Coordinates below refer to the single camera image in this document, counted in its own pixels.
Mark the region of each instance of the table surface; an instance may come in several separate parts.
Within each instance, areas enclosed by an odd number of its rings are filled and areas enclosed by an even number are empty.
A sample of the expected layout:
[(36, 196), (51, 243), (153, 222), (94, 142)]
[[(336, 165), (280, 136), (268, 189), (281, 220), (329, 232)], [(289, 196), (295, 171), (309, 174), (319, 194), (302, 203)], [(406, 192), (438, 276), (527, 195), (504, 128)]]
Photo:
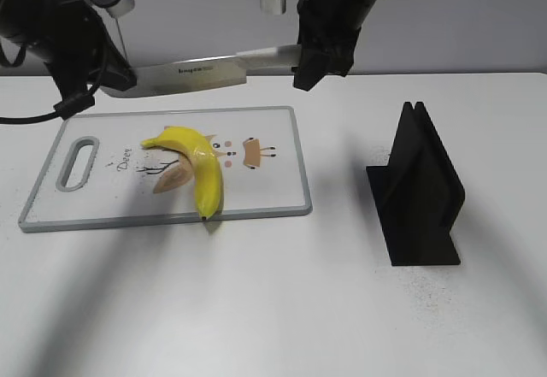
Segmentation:
[[(1, 78), (2, 116), (49, 112), (45, 78)], [(363, 169), (423, 100), (467, 192), (458, 267), (393, 268)], [(289, 104), (304, 217), (24, 234), (61, 124), (0, 127), (0, 375), (539, 376), (547, 369), (547, 77), (289, 77), (115, 100), (93, 112)]]

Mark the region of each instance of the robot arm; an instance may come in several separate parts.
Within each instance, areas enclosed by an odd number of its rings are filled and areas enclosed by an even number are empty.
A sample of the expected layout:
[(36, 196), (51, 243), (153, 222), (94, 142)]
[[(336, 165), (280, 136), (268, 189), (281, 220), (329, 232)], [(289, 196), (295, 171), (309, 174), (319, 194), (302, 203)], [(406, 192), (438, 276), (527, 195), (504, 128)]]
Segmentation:
[[(294, 86), (309, 91), (326, 74), (345, 76), (361, 26), (376, 0), (298, 0), (298, 43), (302, 46)], [(285, 12), (285, 0), (261, 0), (263, 10)]]
[[(292, 67), (293, 85), (309, 91), (326, 74), (350, 71), (362, 23), (375, 2), (298, 0), (298, 45), (131, 68), (92, 6), (117, 18), (132, 9), (133, 0), (0, 0), (0, 37), (21, 47), (11, 65), (21, 64), (26, 51), (33, 53), (44, 61), (62, 95), (50, 114), (0, 118), (0, 123), (67, 119), (91, 107), (99, 87), (115, 97), (140, 97), (236, 85), (244, 83), (248, 68)], [(280, 14), (285, 0), (261, 0), (261, 6)], [(10, 65), (1, 49), (0, 64)]]
[[(103, 20), (91, 6), (112, 15), (130, 9), (127, 0), (0, 0), (0, 36), (44, 61), (62, 100), (55, 111), (0, 123), (36, 123), (68, 117), (91, 107), (93, 93), (104, 85), (123, 91), (136, 84), (126, 59), (116, 49)], [(6, 63), (5, 56), (0, 54)]]

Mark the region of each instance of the black stand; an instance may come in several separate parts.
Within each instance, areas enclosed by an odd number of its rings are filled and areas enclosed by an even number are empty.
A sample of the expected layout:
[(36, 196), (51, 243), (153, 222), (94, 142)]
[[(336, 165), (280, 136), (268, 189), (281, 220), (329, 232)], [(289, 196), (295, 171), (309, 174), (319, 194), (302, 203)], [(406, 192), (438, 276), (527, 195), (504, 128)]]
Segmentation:
[(388, 165), (367, 173), (393, 266), (460, 264), (450, 229), (465, 192), (422, 102), (404, 104)]

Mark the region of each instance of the yellow banana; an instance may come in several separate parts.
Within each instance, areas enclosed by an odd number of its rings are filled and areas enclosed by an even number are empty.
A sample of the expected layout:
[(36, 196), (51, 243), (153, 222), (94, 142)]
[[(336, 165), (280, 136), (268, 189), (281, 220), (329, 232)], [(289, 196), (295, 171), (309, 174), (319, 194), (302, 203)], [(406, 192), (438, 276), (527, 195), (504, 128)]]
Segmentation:
[(209, 141), (189, 127), (168, 127), (157, 138), (141, 142), (144, 149), (154, 146), (176, 150), (191, 163), (196, 177), (194, 198), (196, 209), (203, 220), (211, 217), (221, 204), (221, 165)]

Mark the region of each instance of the cutting board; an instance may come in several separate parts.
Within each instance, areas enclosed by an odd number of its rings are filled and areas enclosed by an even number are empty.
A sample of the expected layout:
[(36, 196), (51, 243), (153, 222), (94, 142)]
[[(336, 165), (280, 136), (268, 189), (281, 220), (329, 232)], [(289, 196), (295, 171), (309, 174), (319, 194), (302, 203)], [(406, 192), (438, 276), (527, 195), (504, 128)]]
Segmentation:
[(199, 221), (187, 159), (140, 147), (169, 126), (194, 128), (215, 149), (224, 197), (212, 220), (311, 211), (290, 107), (79, 115), (57, 134), (21, 213), (23, 232)]

